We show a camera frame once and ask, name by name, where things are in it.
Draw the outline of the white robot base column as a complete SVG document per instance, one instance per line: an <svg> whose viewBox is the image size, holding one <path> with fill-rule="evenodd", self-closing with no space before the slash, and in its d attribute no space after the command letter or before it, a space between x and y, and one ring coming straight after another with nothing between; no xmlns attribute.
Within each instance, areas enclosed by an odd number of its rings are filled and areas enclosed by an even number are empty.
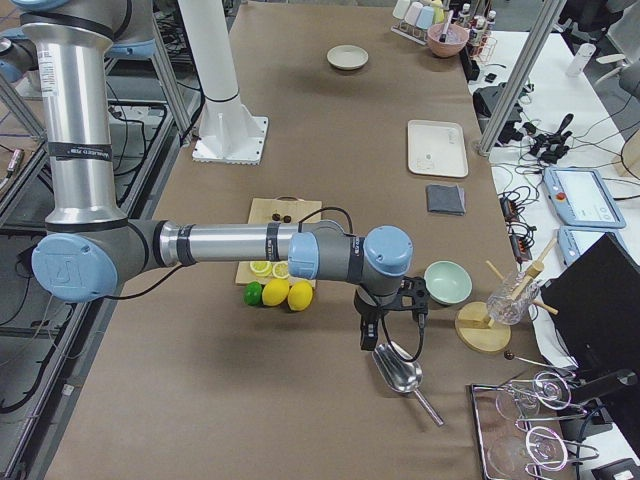
<svg viewBox="0 0 640 480"><path fill-rule="evenodd" d="M269 119L241 100L223 3L181 1L179 8L205 100L193 159L259 164Z"/></svg>

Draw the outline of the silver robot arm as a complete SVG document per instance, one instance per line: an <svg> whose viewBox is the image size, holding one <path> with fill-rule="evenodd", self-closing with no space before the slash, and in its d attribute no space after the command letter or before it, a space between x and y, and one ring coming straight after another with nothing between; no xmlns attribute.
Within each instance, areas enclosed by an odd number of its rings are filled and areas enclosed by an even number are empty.
<svg viewBox="0 0 640 480"><path fill-rule="evenodd" d="M126 154L110 134L105 61L148 59L161 48L149 1L21 1L19 29L6 39L30 44L40 77L54 207L45 236L31 254L41 287L69 303L116 299L143 272L174 273L199 262L286 261L299 279L356 286L360 346L373 350L387 335L386 315L408 311L418 325L428 315L423 279L412 277L413 245L394 226L363 237L317 213L283 223L179 225L131 218L119 202L118 176L143 182L155 166L153 141L141 160L116 165Z"/></svg>

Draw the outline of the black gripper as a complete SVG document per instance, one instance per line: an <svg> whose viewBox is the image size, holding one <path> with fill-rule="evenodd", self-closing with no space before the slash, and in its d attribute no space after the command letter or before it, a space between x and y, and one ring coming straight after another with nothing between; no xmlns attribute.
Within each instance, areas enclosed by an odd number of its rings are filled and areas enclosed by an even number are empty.
<svg viewBox="0 0 640 480"><path fill-rule="evenodd" d="M407 311L419 325L428 316L429 292L422 277L404 276L395 292L375 295L364 286L356 289L354 306L360 314L360 349L373 351L378 343L378 322L390 311Z"/></svg>

